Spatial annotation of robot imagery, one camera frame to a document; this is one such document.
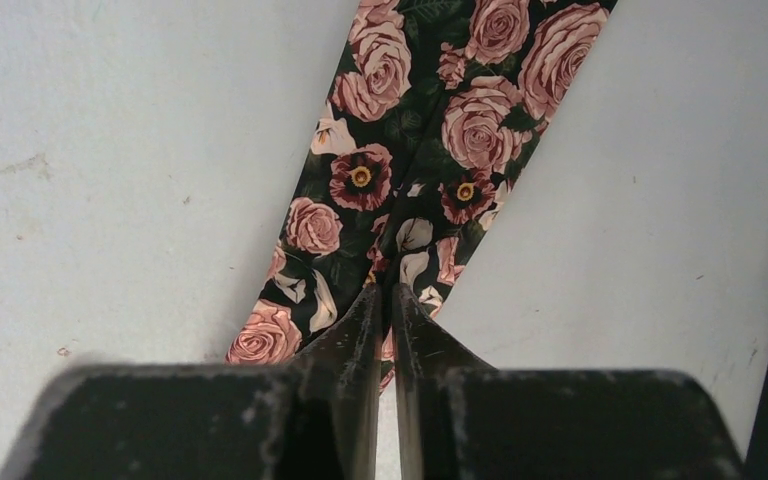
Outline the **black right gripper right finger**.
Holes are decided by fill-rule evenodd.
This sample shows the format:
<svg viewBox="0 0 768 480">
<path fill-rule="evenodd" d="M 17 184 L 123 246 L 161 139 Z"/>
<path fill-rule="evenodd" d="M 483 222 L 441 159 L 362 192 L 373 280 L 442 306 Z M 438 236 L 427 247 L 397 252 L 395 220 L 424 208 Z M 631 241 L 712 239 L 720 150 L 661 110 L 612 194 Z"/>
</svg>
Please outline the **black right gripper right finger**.
<svg viewBox="0 0 768 480">
<path fill-rule="evenodd" d="M 722 416 L 664 369 L 497 369 L 404 284 L 391 307 L 406 479 L 741 479 Z"/>
</svg>

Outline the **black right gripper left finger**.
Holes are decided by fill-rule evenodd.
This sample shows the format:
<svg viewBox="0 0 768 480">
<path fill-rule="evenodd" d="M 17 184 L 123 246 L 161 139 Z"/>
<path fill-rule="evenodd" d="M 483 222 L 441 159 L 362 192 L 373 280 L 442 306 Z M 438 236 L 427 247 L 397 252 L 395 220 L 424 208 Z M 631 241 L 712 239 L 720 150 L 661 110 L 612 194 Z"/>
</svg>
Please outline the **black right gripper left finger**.
<svg viewBox="0 0 768 480">
<path fill-rule="evenodd" d="M 371 479 L 382 294 L 288 363 L 96 364 L 43 390 L 2 479 Z"/>
</svg>

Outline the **floral rose pattern tie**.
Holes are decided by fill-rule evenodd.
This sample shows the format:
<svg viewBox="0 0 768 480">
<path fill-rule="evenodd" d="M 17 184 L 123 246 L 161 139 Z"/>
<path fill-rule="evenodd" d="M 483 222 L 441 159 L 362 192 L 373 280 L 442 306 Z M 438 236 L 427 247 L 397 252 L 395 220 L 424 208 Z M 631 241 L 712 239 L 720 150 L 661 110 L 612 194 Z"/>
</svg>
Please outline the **floral rose pattern tie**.
<svg viewBox="0 0 768 480">
<path fill-rule="evenodd" d="M 436 316 L 614 10 L 363 1 L 231 365 L 285 362 L 361 290 Z"/>
</svg>

